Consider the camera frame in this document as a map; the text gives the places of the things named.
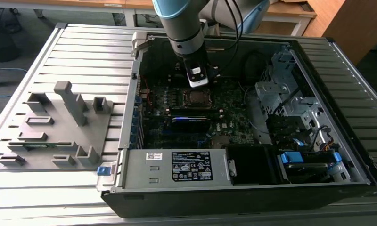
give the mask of warning label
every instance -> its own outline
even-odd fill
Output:
[[[172,152],[172,179],[175,181],[212,180],[209,152]]]

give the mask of blue plastic tab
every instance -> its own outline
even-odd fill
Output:
[[[293,140],[299,144],[299,146],[304,146],[304,143],[300,140],[297,140],[297,139],[293,139]]]
[[[281,154],[283,163],[303,163],[300,152],[284,152]]]
[[[339,161],[343,161],[343,158],[341,158],[341,155],[340,153],[335,152],[333,153],[333,157],[335,157],[335,160],[339,162]]]
[[[96,173],[99,176],[111,176],[112,175],[111,167],[100,166]]]
[[[136,105],[140,105],[143,103],[143,98],[136,96]]]

